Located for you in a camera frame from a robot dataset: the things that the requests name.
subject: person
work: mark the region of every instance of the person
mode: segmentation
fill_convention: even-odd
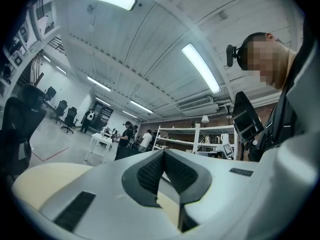
[[[147,147],[149,146],[150,141],[152,140],[151,130],[147,130],[146,133],[142,137],[142,142],[139,147],[139,151],[144,153],[147,150]]]
[[[95,109],[89,109],[85,114],[84,114],[84,119],[83,119],[83,123],[81,126],[81,130],[80,132],[87,133],[87,130],[90,126],[91,121],[95,118]]]
[[[118,148],[120,147],[127,147],[129,144],[129,140],[133,137],[133,125],[130,121],[125,122],[126,130],[123,132],[122,136],[120,137]]]
[[[259,72],[261,82],[282,91],[296,55],[273,34],[257,32],[243,41],[237,62],[242,70]]]

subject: mesh panel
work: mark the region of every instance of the mesh panel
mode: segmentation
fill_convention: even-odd
[[[141,167],[137,172],[137,179],[140,186],[155,195],[158,194],[159,181],[164,173],[163,163],[162,154]]]
[[[196,171],[186,164],[165,154],[165,173],[178,194],[190,187],[198,178]]]

